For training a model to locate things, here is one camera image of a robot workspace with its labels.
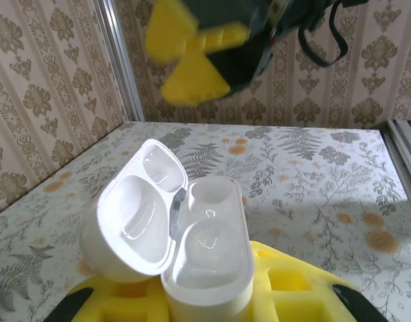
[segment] open case lid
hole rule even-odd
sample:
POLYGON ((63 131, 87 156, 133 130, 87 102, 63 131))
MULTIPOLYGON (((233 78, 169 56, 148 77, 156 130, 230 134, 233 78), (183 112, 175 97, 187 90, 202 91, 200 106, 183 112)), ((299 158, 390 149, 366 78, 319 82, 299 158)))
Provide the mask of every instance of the open case lid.
POLYGON ((147 140, 82 220, 80 246, 89 264, 126 282, 165 271, 174 256, 187 185, 177 157, 159 141, 147 140))

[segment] white container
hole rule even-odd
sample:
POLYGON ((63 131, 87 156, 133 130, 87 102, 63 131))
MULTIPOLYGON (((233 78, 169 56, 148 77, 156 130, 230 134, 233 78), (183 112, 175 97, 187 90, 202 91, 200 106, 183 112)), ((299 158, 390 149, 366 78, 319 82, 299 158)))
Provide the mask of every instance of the white container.
POLYGON ((82 218, 87 262, 117 282, 161 275, 176 322, 243 321, 253 256, 239 184, 190 184, 167 147, 148 140, 82 218))

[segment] yellow foam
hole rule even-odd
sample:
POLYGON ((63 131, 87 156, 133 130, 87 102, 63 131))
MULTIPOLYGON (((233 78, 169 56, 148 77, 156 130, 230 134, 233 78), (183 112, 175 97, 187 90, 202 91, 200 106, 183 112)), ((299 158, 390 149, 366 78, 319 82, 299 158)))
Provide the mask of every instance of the yellow foam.
POLYGON ((240 22, 198 30, 199 22, 179 0, 157 0, 145 34, 150 58, 168 62, 185 54, 210 53, 242 45, 249 29, 240 22))
POLYGON ((162 95, 170 104, 197 105, 225 96, 231 87, 203 54, 182 57, 164 86, 162 95))
MULTIPOLYGON (((339 277, 273 248, 251 241, 254 288, 247 322, 355 322, 330 288, 339 277)), ((136 284, 117 284, 100 276, 73 288, 94 289, 73 322, 169 322, 160 277, 136 284)))

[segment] patterned wall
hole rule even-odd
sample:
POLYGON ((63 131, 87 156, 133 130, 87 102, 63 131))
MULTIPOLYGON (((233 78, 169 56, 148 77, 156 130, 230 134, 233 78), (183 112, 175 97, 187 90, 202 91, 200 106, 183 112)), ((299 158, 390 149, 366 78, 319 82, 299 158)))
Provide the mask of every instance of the patterned wall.
POLYGON ((0 1, 0 209, 125 119, 91 1, 0 1))
MULTIPOLYGON (((159 93, 173 66, 156 65, 144 52, 154 0, 116 2, 150 121, 370 127, 391 117, 411 119, 411 1, 339 8, 337 27, 350 52, 334 67, 312 63, 293 33, 276 44, 268 71, 249 89, 197 107, 171 106, 159 93)), ((309 39, 323 56, 337 55, 327 18, 309 39)))

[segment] table surface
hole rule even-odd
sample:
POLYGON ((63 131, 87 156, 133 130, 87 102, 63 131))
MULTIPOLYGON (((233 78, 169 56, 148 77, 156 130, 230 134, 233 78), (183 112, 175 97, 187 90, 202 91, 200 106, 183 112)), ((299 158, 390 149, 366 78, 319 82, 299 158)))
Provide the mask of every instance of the table surface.
POLYGON ((190 179, 238 180, 250 239, 346 278, 389 321, 411 322, 411 208, 378 131, 171 123, 122 125, 0 214, 0 319, 41 321, 94 274, 79 218, 148 138, 190 179))

